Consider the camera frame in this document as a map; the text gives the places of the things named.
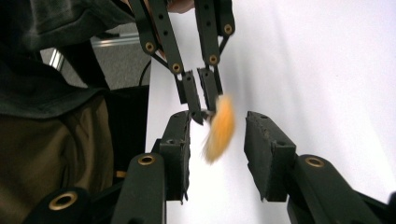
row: bolt hole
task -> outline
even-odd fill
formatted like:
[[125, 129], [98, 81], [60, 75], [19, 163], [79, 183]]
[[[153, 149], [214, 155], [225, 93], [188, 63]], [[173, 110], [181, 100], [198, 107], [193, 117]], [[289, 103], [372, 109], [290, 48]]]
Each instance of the bolt hole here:
[[321, 161], [320, 159], [315, 158], [315, 157], [308, 157], [305, 159], [305, 162], [311, 166], [314, 166], [314, 167], [323, 167], [324, 166], [324, 162]]
[[151, 42], [146, 43], [146, 50], [152, 52], [154, 50], [154, 45]]
[[155, 162], [155, 158], [150, 155], [143, 156], [143, 157], [139, 158], [139, 160], [137, 160], [137, 162], [139, 162], [139, 164], [141, 164], [141, 165], [150, 165]]
[[62, 206], [62, 205], [65, 205], [65, 204], [67, 204], [67, 203], [70, 203], [70, 201], [72, 201], [72, 197], [69, 196], [69, 195], [67, 195], [67, 196], [64, 196], [64, 197], [60, 198], [60, 199], [56, 202], [56, 205]]
[[218, 62], [218, 57], [216, 57], [216, 55], [211, 55], [209, 58], [209, 61], [213, 64]]
[[227, 35], [230, 35], [233, 32], [233, 27], [230, 24], [224, 26], [224, 32]]
[[65, 192], [49, 203], [49, 209], [53, 211], [63, 210], [72, 205], [77, 200], [77, 194], [74, 191]]
[[180, 65], [178, 64], [178, 63], [174, 63], [173, 65], [172, 65], [172, 69], [173, 69], [173, 71], [175, 72], [175, 73], [178, 73], [178, 72], [180, 72]]

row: orange sponge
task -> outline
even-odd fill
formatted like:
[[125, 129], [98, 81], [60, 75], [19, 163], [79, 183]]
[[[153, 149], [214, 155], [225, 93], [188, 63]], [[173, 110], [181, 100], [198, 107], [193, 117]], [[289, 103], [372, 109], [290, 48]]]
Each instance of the orange sponge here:
[[233, 101], [228, 95], [221, 95], [216, 102], [217, 112], [211, 120], [204, 154], [209, 163], [216, 161], [227, 149], [235, 129]]

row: black plastic part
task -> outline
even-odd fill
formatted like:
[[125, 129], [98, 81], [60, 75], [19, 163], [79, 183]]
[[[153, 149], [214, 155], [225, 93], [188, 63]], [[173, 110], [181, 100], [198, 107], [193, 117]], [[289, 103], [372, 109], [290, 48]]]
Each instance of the black plastic part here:
[[245, 153], [248, 169], [268, 202], [285, 202], [284, 179], [293, 164], [296, 146], [267, 116], [247, 112]]
[[309, 210], [299, 206], [299, 204], [295, 203], [292, 198], [288, 201], [288, 214], [291, 224], [315, 224]]
[[217, 66], [215, 66], [215, 80], [216, 80], [216, 86], [218, 87], [218, 93], [219, 93], [219, 95], [222, 95], [223, 94], [223, 91], [222, 91], [222, 86], [221, 86], [221, 80], [220, 80], [220, 74], [219, 74], [219, 69], [218, 69], [218, 67]]
[[191, 117], [195, 122], [202, 125], [204, 123], [204, 119], [201, 114], [201, 103], [199, 101], [195, 78], [192, 71], [183, 73], [182, 82]]
[[216, 100], [219, 97], [219, 91], [216, 85], [215, 74], [206, 68], [198, 68], [198, 74], [204, 91], [206, 108], [209, 111], [216, 112]]
[[165, 162], [166, 201], [183, 201], [183, 197], [188, 200], [190, 122], [188, 111], [176, 113], [169, 119], [163, 133], [160, 154]]
[[161, 138], [157, 138], [155, 140], [154, 147], [152, 147], [152, 149], [151, 149], [151, 153], [160, 154], [160, 143], [161, 143], [161, 140], [162, 140]]
[[381, 222], [383, 223], [387, 223], [388, 219], [389, 219], [389, 211], [387, 209], [387, 205], [384, 203], [381, 203], [379, 201], [377, 201], [376, 199], [373, 199], [367, 195], [364, 195], [362, 193], [359, 193], [359, 196], [361, 197], [361, 199], [367, 204], [367, 206], [369, 206], [369, 208], [372, 210], [372, 212], [375, 214], [376, 217], [378, 217]]
[[90, 213], [91, 223], [110, 223], [117, 200], [120, 196], [123, 181], [92, 196]]
[[[165, 68], [168, 68], [168, 64], [166, 61], [164, 61], [160, 56], [157, 54], [153, 54], [152, 57], [159, 63], [161, 63]], [[186, 98], [186, 92], [184, 91], [183, 87], [183, 81], [181, 78], [181, 74], [174, 74], [176, 86], [177, 86], [177, 93], [178, 93], [178, 98], [180, 100], [181, 104], [186, 104], [187, 103], [187, 98]]]
[[214, 1], [200, 0], [194, 3], [202, 57], [205, 63], [217, 65], [220, 56]]
[[[71, 203], [68, 207], [60, 210], [50, 209], [50, 202], [55, 200], [58, 196], [64, 193], [73, 192], [77, 195], [77, 200]], [[66, 201], [56, 200], [57, 204], [66, 204], [70, 197], [64, 197]], [[88, 223], [89, 213], [88, 208], [90, 205], [90, 196], [85, 189], [81, 188], [67, 188], [59, 189], [45, 197], [39, 205], [28, 215], [24, 220], [24, 224], [78, 224]]]
[[166, 3], [158, 0], [148, 0], [148, 3], [151, 8], [158, 36], [163, 43], [163, 52], [166, 55], [168, 68], [173, 74], [180, 74], [184, 71], [183, 62], [181, 61], [180, 52], [178, 51], [172, 23], [166, 9]]
[[227, 44], [227, 42], [228, 42], [229, 39], [230, 39], [230, 37], [225, 36], [225, 37], [221, 40], [221, 43], [220, 43], [220, 46], [219, 46], [220, 54], [224, 51], [225, 45]]
[[233, 33], [235, 32], [235, 21], [233, 19], [233, 1], [217, 0], [214, 2], [216, 8], [216, 21], [218, 23], [218, 34], [221, 36], [233, 35]]
[[328, 161], [312, 155], [300, 156], [290, 174], [315, 223], [381, 223]]
[[389, 223], [396, 223], [396, 192], [393, 192], [390, 195], [387, 212], [389, 214], [388, 216]]
[[111, 223], [166, 223], [164, 185], [162, 156], [145, 153], [134, 157], [123, 182]]
[[139, 32], [140, 45], [143, 51], [147, 54], [155, 54], [159, 45], [155, 35], [155, 30], [144, 0], [128, 0], [131, 7], [134, 9], [134, 20], [136, 22], [137, 31]]

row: gray fabric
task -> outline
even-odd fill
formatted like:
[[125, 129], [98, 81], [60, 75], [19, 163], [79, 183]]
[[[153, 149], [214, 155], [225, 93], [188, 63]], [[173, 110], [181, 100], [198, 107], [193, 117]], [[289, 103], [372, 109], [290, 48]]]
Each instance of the gray fabric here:
[[79, 43], [134, 21], [111, 0], [0, 0], [0, 6], [1, 41], [17, 52]]
[[100, 89], [69, 86], [55, 69], [20, 54], [133, 20], [111, 0], [0, 0], [0, 114], [49, 119], [82, 105]]

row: white surface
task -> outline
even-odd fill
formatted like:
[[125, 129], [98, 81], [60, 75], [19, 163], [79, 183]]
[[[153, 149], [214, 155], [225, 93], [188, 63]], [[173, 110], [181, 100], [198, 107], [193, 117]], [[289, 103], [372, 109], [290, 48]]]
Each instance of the white surface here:
[[[234, 0], [236, 33], [221, 82], [237, 127], [214, 165], [207, 127], [192, 125], [190, 200], [168, 203], [168, 223], [290, 223], [285, 203], [262, 203], [243, 151], [249, 110], [269, 116], [300, 155], [330, 161], [352, 188], [382, 202], [396, 190], [396, 2]], [[193, 11], [172, 15], [184, 66], [203, 66]], [[205, 106], [200, 91], [201, 104]], [[147, 151], [180, 105], [173, 77], [151, 68]]]

